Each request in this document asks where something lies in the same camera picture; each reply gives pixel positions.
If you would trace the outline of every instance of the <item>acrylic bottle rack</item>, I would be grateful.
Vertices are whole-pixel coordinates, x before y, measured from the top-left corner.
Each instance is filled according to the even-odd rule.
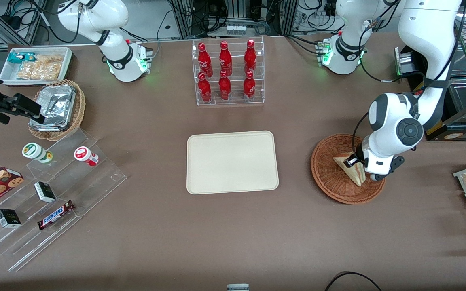
[[[244,100],[244,80],[246,79],[246,72],[244,71],[244,54],[246,53],[248,39],[255,41],[256,51],[256,69],[253,72],[253,79],[256,83],[255,96],[253,101],[246,102]],[[254,103],[264,103],[265,101],[265,88],[264,88],[264,38],[263,37],[252,37],[252,38],[228,38],[228,48],[231,52],[231,59],[233,61],[233,74],[229,76],[231,81],[231,98],[229,101],[224,101],[220,97],[220,89],[218,87],[218,81],[220,79],[220,61],[218,56],[220,55],[220,42],[215,39],[203,39],[199,41],[193,41],[192,43],[192,63],[194,66],[194,83],[195,83],[195,96],[197,105],[250,105]],[[200,72],[199,67],[199,50],[197,45],[203,42],[206,45],[206,50],[211,57],[211,67],[213,69],[213,76],[208,78],[208,82],[211,86],[211,102],[204,103],[199,94],[199,88],[197,86],[199,79],[197,74]]]
[[[79,146],[89,147],[98,155],[100,160],[96,166],[74,159],[74,150]],[[53,153],[53,160],[48,164],[31,161],[20,170],[25,181],[0,198],[0,208],[15,210],[22,223],[16,229],[0,225],[0,256],[8,271],[21,269],[127,179],[100,150],[96,139],[81,129],[68,134],[48,150]],[[37,181],[50,184],[57,200],[53,203],[39,200],[34,188]],[[39,230],[37,222],[69,200],[76,208]]]

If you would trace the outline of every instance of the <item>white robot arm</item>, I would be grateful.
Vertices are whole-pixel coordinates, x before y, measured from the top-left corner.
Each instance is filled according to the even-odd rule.
[[[373,133],[364,138],[347,166],[363,161],[372,179],[381,180],[403,163],[395,157],[415,147],[442,116],[446,87],[455,46],[453,24],[461,0],[407,0],[399,22],[399,35],[427,60],[426,85],[420,96],[385,93],[370,105],[368,117]]]
[[[392,15],[399,17],[405,2],[405,0],[338,0],[335,4],[335,14],[344,20],[344,29],[342,35],[334,35],[323,40],[322,53],[325,53],[325,56],[322,58],[322,66],[336,74],[353,72],[357,68],[359,55],[372,33],[371,30],[366,29],[370,24],[368,20],[373,19],[378,22],[387,20]]]
[[[111,72],[122,82],[131,82],[148,72],[146,49],[129,44],[118,28],[129,20],[127,7],[121,0],[76,0],[57,8],[61,24],[94,42],[107,58]]]

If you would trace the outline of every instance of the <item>wicker basket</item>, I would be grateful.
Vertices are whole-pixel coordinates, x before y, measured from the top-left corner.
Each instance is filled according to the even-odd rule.
[[[355,137],[355,144],[362,142],[360,137]],[[346,204],[367,203],[381,193],[385,180],[375,182],[366,174],[366,181],[362,186],[357,186],[346,173],[333,160],[340,153],[352,151],[352,135],[336,134],[320,141],[314,152],[310,165],[312,175],[318,186],[329,197]]]
[[[72,121],[71,121],[70,127],[66,131],[36,131],[35,129],[32,129],[28,125],[28,130],[32,133],[33,136],[37,138],[46,139],[49,141],[57,141],[63,138],[63,136],[70,133],[72,130],[80,127],[80,124],[82,123],[82,119],[84,118],[84,110],[85,110],[84,92],[80,90],[80,87],[78,87],[78,85],[75,82],[70,81],[70,80],[62,80],[62,81],[48,84],[46,86],[60,86],[60,85],[70,85],[76,90],[75,104],[73,105],[73,114],[72,114]],[[35,94],[34,101],[37,101],[37,98],[39,97],[39,93],[40,93],[40,90],[39,92],[37,92],[37,94]]]

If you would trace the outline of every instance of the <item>table surface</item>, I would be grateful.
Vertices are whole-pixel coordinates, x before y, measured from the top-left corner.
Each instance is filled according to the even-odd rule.
[[[72,46],[70,78],[87,98],[82,128],[130,177],[20,271],[0,262],[0,290],[216,291],[245,282],[253,291],[316,291],[346,270],[383,290],[466,290],[466,201],[452,176],[466,168],[466,142],[421,143],[376,199],[337,203],[312,178],[312,150],[351,133],[376,96],[407,84],[373,81],[361,68],[339,76],[283,37],[265,42],[266,103],[235,108],[196,106],[191,41],[162,43],[152,74],[133,83],[109,74],[96,46]],[[396,33],[373,35],[368,70],[390,77],[395,46],[403,46]],[[189,136],[260,130],[274,134],[276,190],[186,191]],[[367,122],[359,130],[370,133]],[[25,118],[0,124],[0,166],[24,167],[30,141],[51,144],[33,138]]]

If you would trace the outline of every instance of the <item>coca-cola bottle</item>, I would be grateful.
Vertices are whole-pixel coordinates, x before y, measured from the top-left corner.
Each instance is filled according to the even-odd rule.
[[[197,84],[197,86],[199,88],[199,94],[201,96],[202,102],[210,103],[211,87],[208,81],[206,80],[206,75],[203,72],[199,72],[197,77],[199,78],[199,83]]]
[[[199,67],[201,71],[206,74],[206,77],[211,78],[213,76],[213,69],[211,68],[211,57],[206,51],[206,45],[202,42],[198,45],[199,48]]]
[[[233,63],[231,61],[231,52],[228,49],[228,42],[225,40],[220,42],[220,55],[218,59],[220,60],[220,69],[226,70],[226,74],[231,76],[233,74]]]
[[[228,79],[226,70],[221,70],[218,86],[220,88],[220,97],[222,100],[229,101],[229,98],[231,98],[231,82]]]
[[[251,102],[255,98],[255,81],[253,80],[253,71],[246,73],[246,79],[244,80],[244,100]]]
[[[255,71],[256,69],[256,51],[255,51],[255,41],[250,39],[248,40],[248,49],[244,55],[244,71],[246,74],[249,71]]]

